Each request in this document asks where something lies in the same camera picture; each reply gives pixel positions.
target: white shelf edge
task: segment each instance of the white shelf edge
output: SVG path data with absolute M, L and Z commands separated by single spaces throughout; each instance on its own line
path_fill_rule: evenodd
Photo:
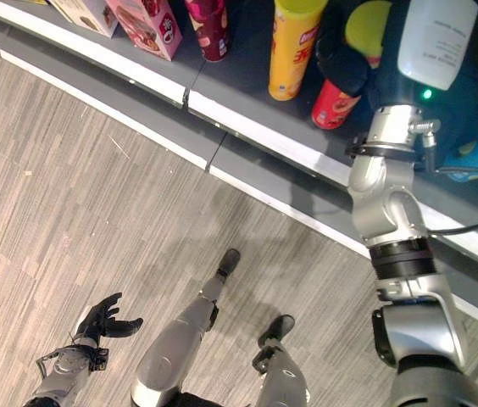
M 38 36 L 59 43 L 111 70 L 126 75 L 132 81 L 138 82 L 182 106 L 186 90 L 184 86 L 100 44 L 2 2 L 0 2 L 0 20 L 22 26 Z
M 92 106 L 93 108 L 99 110 L 100 112 L 112 117 L 113 119 L 119 121 L 123 125 L 130 127 L 132 130 L 137 131 L 138 133 L 142 134 L 146 138 L 156 142 L 157 144 L 161 145 L 164 148 L 169 149 L 173 153 L 179 155 L 183 159 L 190 161 L 197 167 L 205 170 L 207 167 L 207 160 L 197 156 L 194 153 L 186 150 L 185 148 L 179 146 L 178 144 L 168 140 L 164 136 L 158 134 L 156 131 L 153 131 L 146 127 L 145 125 L 139 123 L 136 120 L 133 120 L 127 114 L 120 112 L 117 109 L 114 109 L 108 106 L 105 103 L 100 102 L 99 100 L 93 98 L 92 96 L 80 91 L 79 89 L 71 86 L 70 84 L 62 81 L 61 79 L 57 78 L 56 76 L 50 75 L 44 70 L 37 68 L 36 66 L 14 56 L 11 53 L 7 53 L 5 51 L 0 52 L 3 59 L 9 61 L 12 64 L 17 65 L 18 67 L 22 68 L 23 70 L 27 70 L 28 72 L 32 73 L 35 76 L 43 79 L 44 81 L 50 83 L 51 85 L 56 86 L 58 89 L 63 90 L 64 92 L 68 93 L 69 95 L 78 98 L 82 102 Z
M 239 191 L 246 193 L 247 195 L 257 199 L 258 201 L 269 205 L 271 208 L 278 210 L 284 215 L 290 216 L 294 220 L 303 223 L 305 226 L 310 227 L 311 229 L 316 230 L 322 235 L 329 237 L 330 239 L 340 243 L 346 248 L 351 249 L 357 254 L 370 259 L 369 250 L 360 242 L 348 237 L 339 231 L 333 229 L 332 227 L 316 220 L 303 212 L 293 208 L 288 203 L 284 203 L 279 199 L 273 198 L 267 193 L 260 191 L 259 189 L 247 184 L 244 181 L 237 179 L 236 177 L 230 175 L 229 173 L 221 170 L 214 165 L 210 165 L 209 174 L 217 177 L 218 179 L 226 182 L 227 184 L 237 188 Z M 478 320 L 478 308 L 473 304 L 465 301 L 461 297 L 458 297 L 455 294 L 452 294 L 454 303 L 456 307 L 463 311 L 465 314 L 472 316 Z
M 434 210 L 431 206 L 427 206 L 424 203 L 420 203 L 420 209 L 422 211 L 422 215 L 424 216 L 425 223 L 430 228 L 452 229 L 464 227 L 464 225 L 452 219 L 450 216 L 442 214 L 441 212 Z M 470 231 L 468 233 L 462 233 L 455 236 L 444 236 L 443 238 L 478 257 L 477 231 Z
M 261 146 L 275 151 L 283 157 L 291 159 L 313 172 L 321 174 L 339 184 L 348 184 L 350 167 L 347 165 L 328 157 L 320 151 L 296 142 L 278 131 L 261 125 L 247 116 L 205 97 L 199 92 L 190 91 L 188 108 L 236 131 Z

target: white bottle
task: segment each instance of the white bottle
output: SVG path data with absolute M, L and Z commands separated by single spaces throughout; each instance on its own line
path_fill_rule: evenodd
M 477 14 L 473 0 L 411 0 L 397 59 L 399 71 L 446 91 L 461 67 Z

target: yellow can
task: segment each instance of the yellow can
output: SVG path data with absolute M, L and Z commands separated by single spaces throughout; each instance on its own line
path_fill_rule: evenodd
M 269 85 L 274 99 L 289 100 L 299 93 L 327 2 L 275 0 Z

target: dark red can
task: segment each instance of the dark red can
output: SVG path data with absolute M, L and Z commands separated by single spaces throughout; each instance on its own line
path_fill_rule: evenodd
M 224 0 L 185 0 L 202 54 L 220 61 L 230 48 L 228 14 Z

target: red can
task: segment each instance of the red can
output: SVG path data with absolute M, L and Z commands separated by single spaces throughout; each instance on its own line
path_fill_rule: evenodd
M 331 82 L 325 80 L 311 113 L 313 122 L 320 129 L 336 129 L 344 123 L 360 98 L 361 96 L 353 98 L 347 95 Z

